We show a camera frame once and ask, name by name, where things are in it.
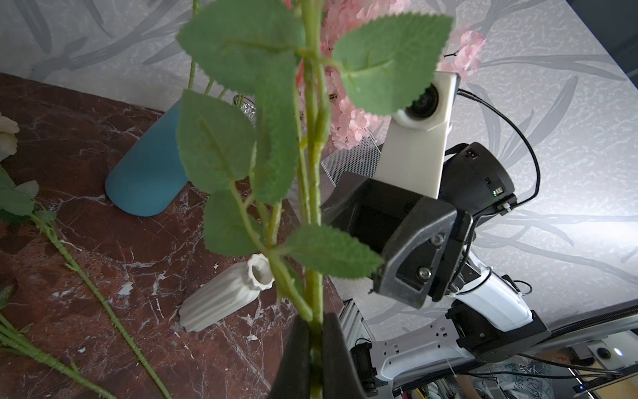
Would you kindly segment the small peach rose stem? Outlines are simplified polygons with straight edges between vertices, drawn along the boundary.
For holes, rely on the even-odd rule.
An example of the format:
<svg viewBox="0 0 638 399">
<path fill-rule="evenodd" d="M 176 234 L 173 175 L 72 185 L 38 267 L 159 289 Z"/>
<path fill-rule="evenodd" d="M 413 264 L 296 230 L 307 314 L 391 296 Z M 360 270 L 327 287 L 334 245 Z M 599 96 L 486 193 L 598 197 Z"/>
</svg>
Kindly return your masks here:
<svg viewBox="0 0 638 399">
<path fill-rule="evenodd" d="M 190 257 L 199 252 L 201 199 L 185 190 L 167 211 L 136 217 L 106 198 L 111 166 L 159 114 L 139 107 L 88 112 L 3 107 L 20 131 L 5 166 L 36 181 L 56 231 L 148 360 L 141 365 L 81 276 L 32 224 L 1 227 L 1 281 L 18 290 L 5 317 L 41 350 L 78 365 L 119 398 L 193 398 L 206 383 L 177 324 Z M 149 370 L 156 372 L 154 377 Z"/>
</svg>

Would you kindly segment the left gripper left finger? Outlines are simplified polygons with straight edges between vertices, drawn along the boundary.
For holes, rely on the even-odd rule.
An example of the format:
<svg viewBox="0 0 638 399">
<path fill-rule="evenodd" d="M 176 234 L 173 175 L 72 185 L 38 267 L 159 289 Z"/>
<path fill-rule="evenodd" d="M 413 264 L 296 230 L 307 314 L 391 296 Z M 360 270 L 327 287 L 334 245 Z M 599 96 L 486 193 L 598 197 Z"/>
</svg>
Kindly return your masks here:
<svg viewBox="0 0 638 399">
<path fill-rule="evenodd" d="M 309 326 L 297 316 L 268 399 L 310 398 L 310 350 Z"/>
</svg>

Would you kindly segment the small pink rose stem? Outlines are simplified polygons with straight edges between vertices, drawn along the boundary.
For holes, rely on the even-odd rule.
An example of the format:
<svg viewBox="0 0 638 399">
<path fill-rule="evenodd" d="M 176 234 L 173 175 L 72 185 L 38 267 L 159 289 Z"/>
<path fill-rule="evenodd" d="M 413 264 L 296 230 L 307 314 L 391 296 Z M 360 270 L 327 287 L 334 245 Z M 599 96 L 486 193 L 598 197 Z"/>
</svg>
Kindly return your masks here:
<svg viewBox="0 0 638 399">
<path fill-rule="evenodd" d="M 99 398 L 116 399 L 116 395 L 109 392 L 104 387 L 100 387 L 94 382 L 84 378 L 77 367 L 68 366 L 53 357 L 53 355 L 44 352 L 39 347 L 36 347 L 24 335 L 25 332 L 26 329 L 20 330 L 15 328 L 8 319 L 1 315 L 1 351 L 30 357 L 31 359 L 48 366 L 66 377 L 69 377 L 75 383 L 94 392 L 94 394 L 98 395 Z"/>
</svg>

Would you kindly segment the pale peach rose cluster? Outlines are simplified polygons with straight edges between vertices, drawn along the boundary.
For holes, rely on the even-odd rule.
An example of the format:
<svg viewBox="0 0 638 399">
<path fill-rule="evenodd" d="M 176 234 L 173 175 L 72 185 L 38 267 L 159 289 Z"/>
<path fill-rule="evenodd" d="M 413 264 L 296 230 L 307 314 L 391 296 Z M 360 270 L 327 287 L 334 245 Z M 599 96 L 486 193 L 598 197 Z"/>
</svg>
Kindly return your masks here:
<svg viewBox="0 0 638 399">
<path fill-rule="evenodd" d="M 190 89 L 181 96 L 179 158 L 208 196 L 205 246 L 268 259 L 278 295 L 309 326 L 310 398 L 324 398 L 324 279 L 370 276 L 382 258 L 322 223 L 320 163 L 332 121 L 323 2 L 194 2 L 193 10 L 177 42 L 206 75 L 257 106 L 253 126 L 219 98 Z"/>
</svg>

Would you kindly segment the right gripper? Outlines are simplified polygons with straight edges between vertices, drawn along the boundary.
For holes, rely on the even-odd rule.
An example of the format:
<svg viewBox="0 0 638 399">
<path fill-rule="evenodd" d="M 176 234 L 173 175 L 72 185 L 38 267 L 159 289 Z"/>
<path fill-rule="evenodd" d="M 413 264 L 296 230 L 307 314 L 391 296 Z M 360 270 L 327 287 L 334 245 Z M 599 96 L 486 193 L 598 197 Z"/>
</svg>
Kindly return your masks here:
<svg viewBox="0 0 638 399">
<path fill-rule="evenodd" d="M 346 172 L 321 207 L 322 222 L 381 253 L 374 293 L 420 309 L 443 299 L 454 281 L 473 219 L 423 197 L 399 225 L 398 206 L 398 188 Z"/>
</svg>

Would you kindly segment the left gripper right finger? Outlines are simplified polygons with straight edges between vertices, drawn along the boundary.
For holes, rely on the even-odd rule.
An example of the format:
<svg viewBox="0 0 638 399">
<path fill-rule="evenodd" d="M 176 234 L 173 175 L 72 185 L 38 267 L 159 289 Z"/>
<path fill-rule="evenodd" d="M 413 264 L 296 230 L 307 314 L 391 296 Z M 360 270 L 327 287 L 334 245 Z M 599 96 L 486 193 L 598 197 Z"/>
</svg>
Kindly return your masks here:
<svg viewBox="0 0 638 399">
<path fill-rule="evenodd" d="M 366 397 L 334 313 L 324 314 L 322 325 L 322 382 L 326 399 Z"/>
</svg>

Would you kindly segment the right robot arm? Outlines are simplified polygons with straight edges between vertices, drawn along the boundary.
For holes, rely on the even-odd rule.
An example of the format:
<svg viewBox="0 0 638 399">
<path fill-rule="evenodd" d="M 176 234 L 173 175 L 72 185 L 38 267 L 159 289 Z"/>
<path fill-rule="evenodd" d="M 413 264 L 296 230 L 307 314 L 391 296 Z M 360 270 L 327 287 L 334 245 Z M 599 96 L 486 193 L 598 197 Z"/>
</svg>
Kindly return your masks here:
<svg viewBox="0 0 638 399">
<path fill-rule="evenodd" d="M 373 397 L 420 368 L 440 374 L 457 362 L 498 362 L 548 337 L 516 284 L 471 253 L 476 228 L 520 201 L 485 146 L 445 144 L 457 96 L 470 93 L 455 86 L 453 75 L 440 75 L 393 117 L 375 175 L 342 174 L 322 207 L 326 224 L 382 257 L 372 273 L 375 294 L 415 309 L 454 298 L 444 316 L 422 329 L 353 348 L 330 316 L 326 397 Z"/>
</svg>

